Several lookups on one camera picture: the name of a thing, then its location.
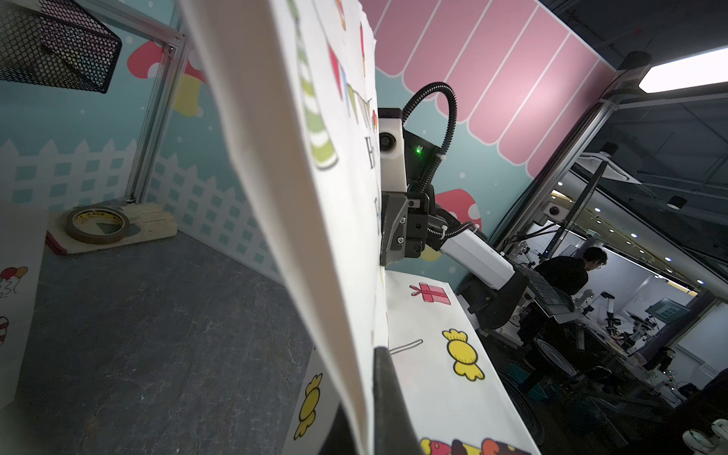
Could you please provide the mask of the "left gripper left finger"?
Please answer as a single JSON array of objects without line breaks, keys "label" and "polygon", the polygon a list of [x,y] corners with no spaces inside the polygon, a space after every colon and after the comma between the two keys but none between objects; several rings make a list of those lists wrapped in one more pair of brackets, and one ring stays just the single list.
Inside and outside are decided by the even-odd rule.
[{"label": "left gripper left finger", "polygon": [[343,405],[339,404],[326,417],[318,455],[355,455],[356,442]]}]

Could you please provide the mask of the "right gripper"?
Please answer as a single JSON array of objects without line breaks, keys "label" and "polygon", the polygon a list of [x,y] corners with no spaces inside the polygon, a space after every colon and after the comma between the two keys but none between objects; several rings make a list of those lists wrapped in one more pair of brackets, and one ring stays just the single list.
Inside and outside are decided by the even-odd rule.
[{"label": "right gripper", "polygon": [[383,191],[379,256],[383,267],[421,256],[426,248],[434,201],[430,193]]}]

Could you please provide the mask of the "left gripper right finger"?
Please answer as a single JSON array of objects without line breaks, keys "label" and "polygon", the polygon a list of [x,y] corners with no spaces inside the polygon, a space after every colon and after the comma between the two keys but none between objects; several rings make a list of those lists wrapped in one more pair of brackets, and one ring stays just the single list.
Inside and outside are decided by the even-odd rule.
[{"label": "left gripper right finger", "polygon": [[376,455],[422,454],[405,399],[386,347],[375,348],[373,357],[373,399],[375,400]]}]

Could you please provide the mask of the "paper bag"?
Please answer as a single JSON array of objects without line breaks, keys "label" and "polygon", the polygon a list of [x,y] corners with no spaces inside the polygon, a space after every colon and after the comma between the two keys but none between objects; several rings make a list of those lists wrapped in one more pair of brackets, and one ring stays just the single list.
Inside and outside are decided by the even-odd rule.
[{"label": "paper bag", "polygon": [[373,357],[386,347],[422,454],[535,454],[446,282],[380,264],[372,28],[356,1],[184,1],[227,152],[311,337],[284,453],[316,454],[343,405],[375,454]]},{"label": "paper bag", "polygon": [[34,313],[49,213],[1,202],[1,406],[15,398]]}]

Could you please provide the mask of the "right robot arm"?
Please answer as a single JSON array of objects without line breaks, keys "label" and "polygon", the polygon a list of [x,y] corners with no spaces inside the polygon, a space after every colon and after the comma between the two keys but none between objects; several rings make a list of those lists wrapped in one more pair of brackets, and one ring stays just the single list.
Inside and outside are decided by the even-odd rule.
[{"label": "right robot arm", "polygon": [[[417,106],[435,93],[447,100],[447,129],[440,146],[404,127]],[[456,117],[455,92],[443,82],[425,85],[401,109],[379,110],[381,265],[419,258],[426,248],[453,259],[468,271],[456,294],[464,300],[466,314],[483,330],[506,325],[527,301],[559,323],[573,322],[576,305],[568,295],[491,248],[477,222],[461,221],[436,202],[432,180],[449,151]]]}]

